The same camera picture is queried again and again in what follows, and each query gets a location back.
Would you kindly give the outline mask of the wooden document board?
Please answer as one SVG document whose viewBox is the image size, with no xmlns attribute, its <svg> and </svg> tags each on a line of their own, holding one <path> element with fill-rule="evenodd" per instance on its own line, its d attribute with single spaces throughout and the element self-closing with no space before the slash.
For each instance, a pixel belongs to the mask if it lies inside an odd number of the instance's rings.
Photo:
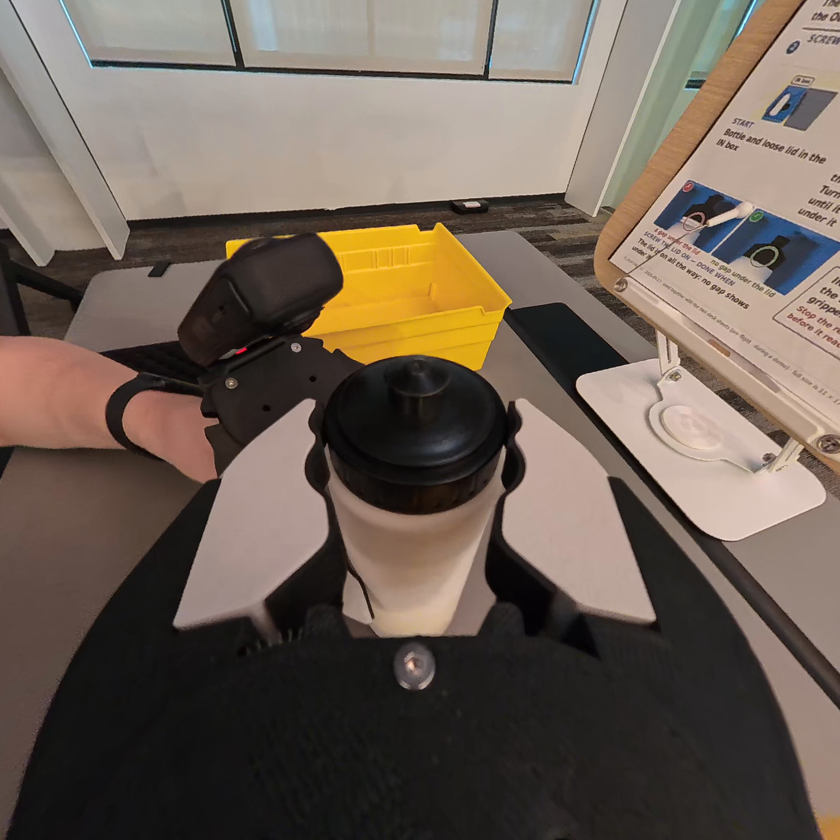
<svg viewBox="0 0 840 840">
<path fill-rule="evenodd" d="M 634 302 L 629 291 L 616 288 L 626 272 L 611 262 L 613 254 L 696 152 L 743 82 L 753 73 L 802 5 L 802 2 L 796 1 L 766 2 L 747 23 L 743 33 L 735 38 L 694 100 L 687 105 L 672 130 L 650 157 L 623 201 L 616 206 L 597 241 L 594 266 L 595 275 L 603 288 L 669 340 L 673 340 L 717 379 L 725 382 L 757 413 L 761 413 L 775 427 L 784 430 L 789 443 L 803 444 L 809 456 L 838 475 L 838 456 L 823 453 L 816 443 L 805 439 L 802 431 L 794 427 L 795 424 L 802 424 L 802 420 L 782 417 L 781 395 L 772 393 L 768 383 L 761 379 L 749 381 L 750 377 L 758 373 L 757 369 L 739 367 L 743 357 L 700 326 L 693 323 L 682 325 L 677 315 L 656 314 L 653 304 Z"/>
</svg>

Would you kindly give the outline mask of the black rectangular table pad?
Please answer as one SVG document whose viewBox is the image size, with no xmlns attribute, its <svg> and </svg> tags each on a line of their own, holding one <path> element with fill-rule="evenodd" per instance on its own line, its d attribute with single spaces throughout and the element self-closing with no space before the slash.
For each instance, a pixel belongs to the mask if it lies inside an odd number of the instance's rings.
<svg viewBox="0 0 840 840">
<path fill-rule="evenodd" d="M 598 332 L 563 303 L 508 309 L 504 320 L 571 395 L 578 395 L 576 383 L 581 376 L 627 364 Z"/>
</svg>

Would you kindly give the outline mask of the black wristband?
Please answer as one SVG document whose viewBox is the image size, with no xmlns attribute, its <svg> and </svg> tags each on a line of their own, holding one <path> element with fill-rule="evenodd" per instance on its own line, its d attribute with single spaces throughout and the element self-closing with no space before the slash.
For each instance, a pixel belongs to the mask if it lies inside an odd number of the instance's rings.
<svg viewBox="0 0 840 840">
<path fill-rule="evenodd" d="M 134 378 L 120 385 L 109 397 L 104 413 L 107 429 L 123 449 L 148 459 L 161 461 L 157 455 L 135 444 L 126 434 L 123 416 L 135 396 L 144 392 L 162 392 L 181 396 L 202 396 L 198 384 L 172 379 L 148 372 L 138 372 Z"/>
</svg>

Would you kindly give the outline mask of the white plastic bottle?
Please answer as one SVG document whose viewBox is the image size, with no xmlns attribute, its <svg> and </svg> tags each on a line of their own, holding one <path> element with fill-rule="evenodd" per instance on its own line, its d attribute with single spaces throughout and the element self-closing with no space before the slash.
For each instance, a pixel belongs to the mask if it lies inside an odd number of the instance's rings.
<svg viewBox="0 0 840 840">
<path fill-rule="evenodd" d="M 503 491 L 502 464 L 465 504 L 443 512 L 385 511 L 357 498 L 330 468 L 329 493 L 350 564 L 381 637 L 441 636 Z"/>
</svg>

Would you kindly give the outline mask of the black wrist rest pad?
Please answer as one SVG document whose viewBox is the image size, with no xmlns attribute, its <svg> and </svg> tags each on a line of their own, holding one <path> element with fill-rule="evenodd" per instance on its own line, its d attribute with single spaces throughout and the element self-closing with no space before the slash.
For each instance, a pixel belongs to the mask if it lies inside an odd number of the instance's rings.
<svg viewBox="0 0 840 840">
<path fill-rule="evenodd" d="M 191 360 L 177 341 L 106 350 L 100 355 L 138 373 L 197 385 L 206 369 Z"/>
</svg>

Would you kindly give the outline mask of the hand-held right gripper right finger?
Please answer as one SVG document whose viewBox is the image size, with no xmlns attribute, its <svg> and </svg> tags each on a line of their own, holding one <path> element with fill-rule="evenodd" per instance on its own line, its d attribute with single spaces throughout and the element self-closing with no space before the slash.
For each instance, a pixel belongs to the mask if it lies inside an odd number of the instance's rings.
<svg viewBox="0 0 840 840">
<path fill-rule="evenodd" d="M 592 453 L 525 399 L 508 406 L 503 492 L 486 582 L 528 635 L 565 637 L 594 616 L 656 623 L 610 477 Z"/>
</svg>

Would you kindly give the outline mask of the black framed window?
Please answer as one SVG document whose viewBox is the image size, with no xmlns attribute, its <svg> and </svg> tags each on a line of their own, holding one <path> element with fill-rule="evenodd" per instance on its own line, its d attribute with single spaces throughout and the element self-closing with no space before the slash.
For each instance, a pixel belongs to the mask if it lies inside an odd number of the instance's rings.
<svg viewBox="0 0 840 840">
<path fill-rule="evenodd" d="M 574 84 L 593 1 L 62 1 L 93 67 Z"/>
</svg>

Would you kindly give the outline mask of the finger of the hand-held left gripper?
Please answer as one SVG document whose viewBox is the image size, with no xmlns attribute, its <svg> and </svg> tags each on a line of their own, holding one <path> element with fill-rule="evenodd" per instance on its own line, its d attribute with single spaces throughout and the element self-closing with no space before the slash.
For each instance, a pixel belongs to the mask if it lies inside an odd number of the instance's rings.
<svg viewBox="0 0 840 840">
<path fill-rule="evenodd" d="M 343 586 L 343 614 L 363 625 L 372 625 L 374 621 L 367 591 L 351 564 L 348 565 Z"/>
</svg>

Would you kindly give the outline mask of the printed instruction sheet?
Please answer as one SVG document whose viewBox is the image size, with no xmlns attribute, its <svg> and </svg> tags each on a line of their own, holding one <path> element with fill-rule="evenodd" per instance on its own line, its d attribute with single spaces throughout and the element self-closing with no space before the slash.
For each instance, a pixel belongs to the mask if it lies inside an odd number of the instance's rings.
<svg viewBox="0 0 840 840">
<path fill-rule="evenodd" d="M 614 266 L 838 417 L 838 2 L 804 2 Z"/>
</svg>

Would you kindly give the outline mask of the black bottle lid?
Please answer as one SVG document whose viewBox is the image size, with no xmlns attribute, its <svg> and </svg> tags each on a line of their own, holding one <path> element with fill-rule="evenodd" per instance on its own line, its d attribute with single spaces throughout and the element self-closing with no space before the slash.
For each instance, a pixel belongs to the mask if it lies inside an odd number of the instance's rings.
<svg viewBox="0 0 840 840">
<path fill-rule="evenodd" d="M 342 381 L 325 407 L 322 435 L 336 477 L 355 497 L 384 511 L 431 515 L 489 486 L 508 412 L 475 371 L 407 355 Z"/>
</svg>

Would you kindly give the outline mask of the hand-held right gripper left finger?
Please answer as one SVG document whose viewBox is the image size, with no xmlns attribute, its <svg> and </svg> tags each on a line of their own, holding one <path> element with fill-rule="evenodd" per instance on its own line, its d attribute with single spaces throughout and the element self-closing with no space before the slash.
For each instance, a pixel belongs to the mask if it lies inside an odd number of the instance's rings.
<svg viewBox="0 0 840 840">
<path fill-rule="evenodd" d="M 224 470 L 174 628 L 244 618 L 260 636 L 290 636 L 310 607 L 343 609 L 348 571 L 320 418 L 303 400 Z"/>
</svg>

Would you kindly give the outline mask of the person's left forearm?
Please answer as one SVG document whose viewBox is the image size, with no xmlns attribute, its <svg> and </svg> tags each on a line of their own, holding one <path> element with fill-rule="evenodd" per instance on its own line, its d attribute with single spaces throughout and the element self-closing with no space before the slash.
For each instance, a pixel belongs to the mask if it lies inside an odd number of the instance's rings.
<svg viewBox="0 0 840 840">
<path fill-rule="evenodd" d="M 136 372 L 55 339 L 1 338 L 1 446 L 121 448 L 106 422 L 111 395 Z"/>
</svg>

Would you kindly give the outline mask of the person's left hand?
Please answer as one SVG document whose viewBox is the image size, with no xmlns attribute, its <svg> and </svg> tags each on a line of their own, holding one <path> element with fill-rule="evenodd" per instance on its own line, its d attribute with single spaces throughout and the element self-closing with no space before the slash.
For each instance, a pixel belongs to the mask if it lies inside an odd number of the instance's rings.
<svg viewBox="0 0 840 840">
<path fill-rule="evenodd" d="M 217 478 L 212 446 L 206 430 L 215 423 L 205 417 L 196 395 L 144 392 L 133 399 L 132 441 L 188 478 L 204 483 Z"/>
</svg>

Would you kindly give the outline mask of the white stand base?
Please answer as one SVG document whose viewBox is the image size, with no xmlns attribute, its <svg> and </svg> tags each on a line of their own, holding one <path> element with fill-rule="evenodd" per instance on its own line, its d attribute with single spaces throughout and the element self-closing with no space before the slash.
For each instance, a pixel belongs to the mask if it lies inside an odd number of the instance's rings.
<svg viewBox="0 0 840 840">
<path fill-rule="evenodd" d="M 681 364 L 657 332 L 657 360 L 581 375 L 589 407 L 701 531 L 745 539 L 820 507 L 818 478 Z"/>
</svg>

